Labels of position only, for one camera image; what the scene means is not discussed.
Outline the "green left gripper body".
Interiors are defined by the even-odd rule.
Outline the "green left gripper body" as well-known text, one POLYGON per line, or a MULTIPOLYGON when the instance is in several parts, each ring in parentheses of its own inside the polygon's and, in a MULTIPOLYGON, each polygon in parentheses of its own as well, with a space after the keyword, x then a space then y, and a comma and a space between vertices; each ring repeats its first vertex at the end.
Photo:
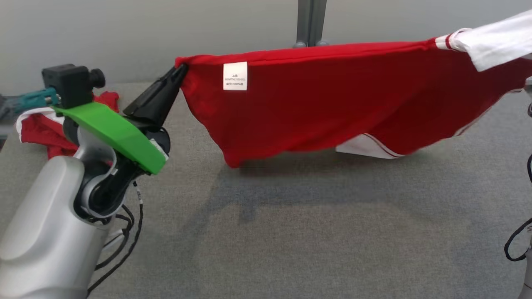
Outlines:
POLYGON ((69 109, 52 108, 149 174, 158 174, 167 162, 165 155, 137 127, 104 104, 91 102, 69 109))

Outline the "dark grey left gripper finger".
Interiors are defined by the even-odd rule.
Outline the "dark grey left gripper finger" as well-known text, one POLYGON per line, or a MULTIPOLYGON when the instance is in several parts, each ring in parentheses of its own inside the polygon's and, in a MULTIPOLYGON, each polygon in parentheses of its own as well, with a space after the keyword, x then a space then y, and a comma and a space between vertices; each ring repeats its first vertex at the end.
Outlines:
POLYGON ((129 104, 123 113, 136 119, 166 120, 185 76, 185 65, 171 67, 129 104))
POLYGON ((188 69, 170 69, 141 95, 140 117, 162 126, 178 96, 188 69))

